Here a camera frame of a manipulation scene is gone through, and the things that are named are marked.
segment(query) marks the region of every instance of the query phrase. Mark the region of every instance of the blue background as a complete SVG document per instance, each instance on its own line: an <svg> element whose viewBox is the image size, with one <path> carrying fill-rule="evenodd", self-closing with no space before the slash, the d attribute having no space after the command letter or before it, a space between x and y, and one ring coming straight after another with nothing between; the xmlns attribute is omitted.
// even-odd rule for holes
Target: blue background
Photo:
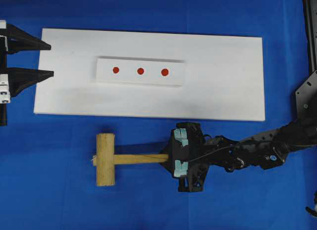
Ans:
<svg viewBox="0 0 317 230"><path fill-rule="evenodd" d="M37 37L42 28L263 37L266 121L199 120L213 136L239 140L287 124L296 117L294 90L309 74L302 0L0 0L0 18ZM39 52L21 52L8 66L37 68L38 60ZM1 229L317 227L305 211L317 190L315 149L267 171L211 167L199 193L177 192L158 164L119 166L116 185L97 188L97 133L114 132L118 153L155 153L181 120L35 115L34 97L35 86L14 98L0 128Z"/></svg>

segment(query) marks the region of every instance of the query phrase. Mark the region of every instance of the white block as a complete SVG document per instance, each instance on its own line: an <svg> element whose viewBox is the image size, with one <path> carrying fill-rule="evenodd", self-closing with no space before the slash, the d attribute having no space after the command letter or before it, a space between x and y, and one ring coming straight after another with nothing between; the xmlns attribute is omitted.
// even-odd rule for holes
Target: white block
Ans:
<svg viewBox="0 0 317 230"><path fill-rule="evenodd" d="M10 92L8 85L0 85L0 104L10 103Z"/></svg>
<svg viewBox="0 0 317 230"><path fill-rule="evenodd" d="M6 21L0 20L0 29L6 29Z"/></svg>
<svg viewBox="0 0 317 230"><path fill-rule="evenodd" d="M184 79L185 65L181 61L97 60L97 82L182 86Z"/></svg>
<svg viewBox="0 0 317 230"><path fill-rule="evenodd" d="M43 29L38 114L264 120L262 39ZM183 61L182 86L96 81L99 58Z"/></svg>
<svg viewBox="0 0 317 230"><path fill-rule="evenodd" d="M9 85L8 74L0 74L0 85Z"/></svg>

